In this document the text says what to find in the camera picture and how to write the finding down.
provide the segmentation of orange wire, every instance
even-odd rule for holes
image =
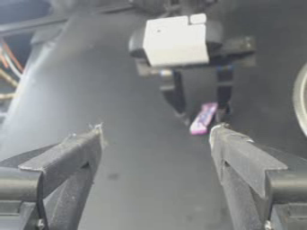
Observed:
[[[1,43],[2,43],[2,45],[3,45],[5,53],[9,55],[10,59],[13,60],[17,69],[18,69],[21,72],[23,72],[23,67],[22,67],[21,64],[18,63],[18,61],[17,61],[17,59],[15,59],[15,57],[14,57],[14,54],[13,54],[10,48],[9,48],[7,45],[5,44],[5,41],[1,40]]]
[[[3,57],[1,54],[0,54],[0,59],[1,59],[1,62],[2,62],[2,64],[3,64],[3,67],[7,68],[9,65],[7,65],[7,63],[6,63],[6,61],[5,61],[5,57]]]

